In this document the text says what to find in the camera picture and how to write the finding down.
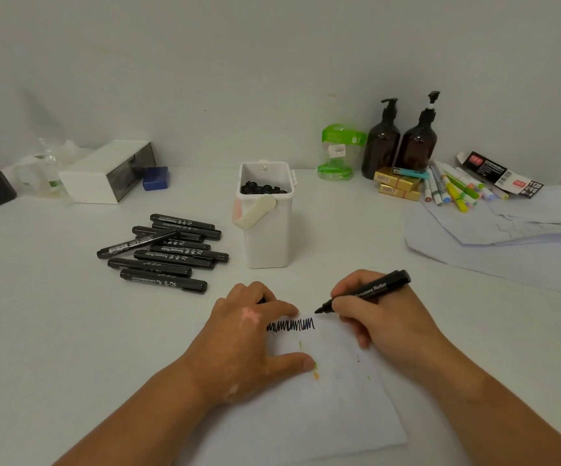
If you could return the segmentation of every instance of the hand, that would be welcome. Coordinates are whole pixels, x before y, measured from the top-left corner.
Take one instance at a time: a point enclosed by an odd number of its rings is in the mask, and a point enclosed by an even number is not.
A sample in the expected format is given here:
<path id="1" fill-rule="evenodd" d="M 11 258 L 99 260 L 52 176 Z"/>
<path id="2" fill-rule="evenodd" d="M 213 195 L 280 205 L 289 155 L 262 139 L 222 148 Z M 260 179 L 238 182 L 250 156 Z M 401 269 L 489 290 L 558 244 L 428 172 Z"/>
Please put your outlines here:
<path id="1" fill-rule="evenodd" d="M 265 298 L 265 303 L 258 304 Z M 311 371 L 306 353 L 269 357 L 266 326 L 298 309 L 278 301 L 262 283 L 236 284 L 216 301 L 209 320 L 180 359 L 212 405 L 242 400 L 270 384 Z"/>
<path id="2" fill-rule="evenodd" d="M 332 308 L 341 321 L 351 324 L 363 349 L 373 342 L 398 370 L 417 379 L 430 360 L 454 348 L 414 291 L 406 284 L 373 302 L 341 296 L 382 276 L 358 270 L 343 278 L 330 293 Z"/>

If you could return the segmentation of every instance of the white paper sheet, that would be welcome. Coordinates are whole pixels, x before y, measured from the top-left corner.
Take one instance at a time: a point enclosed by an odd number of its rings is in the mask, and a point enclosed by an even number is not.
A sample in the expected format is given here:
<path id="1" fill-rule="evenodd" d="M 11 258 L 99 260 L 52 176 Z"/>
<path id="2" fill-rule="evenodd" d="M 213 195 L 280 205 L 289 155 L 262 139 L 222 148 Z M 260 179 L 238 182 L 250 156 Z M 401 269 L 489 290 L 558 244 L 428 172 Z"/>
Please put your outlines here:
<path id="1" fill-rule="evenodd" d="M 438 219 L 439 223 L 461 243 L 488 245 L 502 243 L 559 242 L 561 224 L 541 224 L 511 220 L 494 214 L 486 201 L 479 201 L 468 212 L 460 212 L 452 204 L 436 206 L 422 202 L 425 208 Z"/>
<path id="2" fill-rule="evenodd" d="M 489 202 L 494 214 L 513 220 L 561 224 L 561 186 L 544 186 L 531 199 L 512 195 Z"/>
<path id="3" fill-rule="evenodd" d="M 405 241 L 443 263 L 561 293 L 561 243 L 463 245 L 420 205 L 406 207 Z"/>
<path id="4" fill-rule="evenodd" d="M 305 373 L 215 412 L 177 464 L 275 466 L 407 442 L 372 354 L 358 348 L 335 315 L 313 323 L 314 329 L 268 332 L 268 343 L 273 354 L 302 344 L 319 379 Z"/>

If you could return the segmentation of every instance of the table surface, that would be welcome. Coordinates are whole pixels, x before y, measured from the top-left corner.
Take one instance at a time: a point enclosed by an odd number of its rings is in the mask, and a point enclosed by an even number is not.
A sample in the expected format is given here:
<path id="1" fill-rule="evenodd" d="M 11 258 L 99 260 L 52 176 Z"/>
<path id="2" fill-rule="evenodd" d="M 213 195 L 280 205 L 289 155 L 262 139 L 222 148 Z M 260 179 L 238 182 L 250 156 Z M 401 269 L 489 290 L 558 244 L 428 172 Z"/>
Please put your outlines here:
<path id="1" fill-rule="evenodd" d="M 302 311 L 357 268 L 406 269 L 441 330 L 561 432 L 561 294 L 443 265 L 410 251 L 403 208 L 356 176 L 298 170 L 287 268 L 246 267 L 230 223 L 236 168 L 176 168 L 167 190 L 119 205 L 22 197 L 0 207 L 0 465 L 49 464 L 188 346 L 192 327 L 238 282 L 259 280 Z M 205 295 L 126 282 L 95 252 L 162 213 L 216 224 L 228 265 L 199 270 Z M 467 465 L 434 401 L 379 366 L 406 429 L 400 447 L 317 464 Z"/>

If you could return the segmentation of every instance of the small gold box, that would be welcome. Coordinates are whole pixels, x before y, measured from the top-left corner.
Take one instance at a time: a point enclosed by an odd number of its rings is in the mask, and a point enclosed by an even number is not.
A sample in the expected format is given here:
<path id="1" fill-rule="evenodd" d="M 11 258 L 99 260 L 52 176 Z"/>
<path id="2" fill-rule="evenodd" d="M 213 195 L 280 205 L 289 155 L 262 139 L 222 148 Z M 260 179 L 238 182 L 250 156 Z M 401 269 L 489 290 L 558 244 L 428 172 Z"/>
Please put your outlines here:
<path id="1" fill-rule="evenodd" d="M 388 166 L 379 169 L 374 175 L 373 180 L 378 183 L 387 184 L 393 188 L 401 189 L 402 191 L 413 191 L 417 189 L 418 185 L 421 183 L 420 178 L 393 174 L 393 169 Z"/>
<path id="2" fill-rule="evenodd" d="M 404 191 L 403 189 L 393 188 L 392 186 L 388 186 L 384 183 L 380 185 L 380 193 L 402 197 L 412 201 L 418 201 L 421 198 L 421 192 L 416 189 L 413 189 L 412 191 Z"/>

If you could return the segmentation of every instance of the pump dispenser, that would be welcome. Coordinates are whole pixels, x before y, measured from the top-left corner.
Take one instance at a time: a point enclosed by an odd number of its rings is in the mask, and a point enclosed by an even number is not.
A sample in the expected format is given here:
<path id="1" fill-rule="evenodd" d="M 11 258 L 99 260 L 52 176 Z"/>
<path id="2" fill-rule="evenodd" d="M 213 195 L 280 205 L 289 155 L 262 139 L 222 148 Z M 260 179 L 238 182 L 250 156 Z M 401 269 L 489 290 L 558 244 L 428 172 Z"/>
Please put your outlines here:
<path id="1" fill-rule="evenodd" d="M 369 131 L 362 157 L 362 175 L 369 179 L 373 179 L 383 166 L 393 165 L 401 136 L 399 129 L 393 124 L 397 116 L 397 98 L 383 99 L 382 103 L 388 103 L 382 113 L 382 122 Z"/>
<path id="2" fill-rule="evenodd" d="M 432 122 L 436 117 L 434 103 L 438 99 L 440 91 L 429 93 L 430 102 L 418 117 L 418 124 L 409 129 L 401 140 L 399 152 L 395 158 L 395 167 L 407 168 L 424 172 L 432 156 L 438 136 L 432 129 Z"/>

